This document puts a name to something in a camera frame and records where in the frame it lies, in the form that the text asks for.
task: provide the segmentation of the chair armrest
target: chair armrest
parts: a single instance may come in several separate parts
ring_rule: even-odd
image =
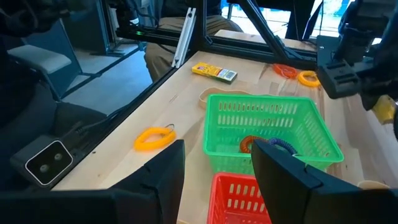
[[[16,47],[8,50],[8,54],[44,74],[51,74],[72,63],[65,55],[32,45]]]

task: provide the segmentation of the floor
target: floor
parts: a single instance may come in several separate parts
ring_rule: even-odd
[[[82,70],[87,73],[96,73],[118,59],[117,57],[90,55],[81,50],[76,50],[75,53]],[[70,88],[86,78],[88,77],[77,76]],[[65,97],[63,101],[110,114],[130,103],[151,83],[152,80],[144,61],[144,52],[138,51],[104,72],[101,77],[95,78]]]

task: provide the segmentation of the wooden table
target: wooden table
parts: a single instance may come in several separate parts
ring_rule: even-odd
[[[225,30],[217,35],[263,42],[256,35]],[[289,47],[312,49],[311,45],[295,40],[284,42]],[[227,85],[194,75],[191,68],[198,62],[234,70],[238,72],[238,78],[232,85]],[[328,172],[352,184],[370,179],[398,187],[398,143],[391,127],[382,127],[371,112],[365,112],[358,96],[331,100],[323,90],[282,78],[268,64],[197,52],[54,189],[105,189],[112,186],[160,152],[132,150],[135,138],[145,128],[172,123],[178,138],[185,140],[186,150],[179,218],[189,223],[205,223],[213,172],[202,150],[205,110],[198,106],[198,97],[212,86],[259,95],[312,98],[346,158]]]

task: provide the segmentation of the red plastic basket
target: red plastic basket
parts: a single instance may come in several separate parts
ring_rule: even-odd
[[[256,178],[219,172],[211,185],[207,224],[271,224]]]

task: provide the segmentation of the yellow box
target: yellow box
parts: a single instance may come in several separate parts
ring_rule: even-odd
[[[209,65],[207,63],[199,62],[192,67],[192,72],[198,75],[204,75],[206,77],[214,78],[222,82],[231,84],[233,80],[238,76],[234,71]]]

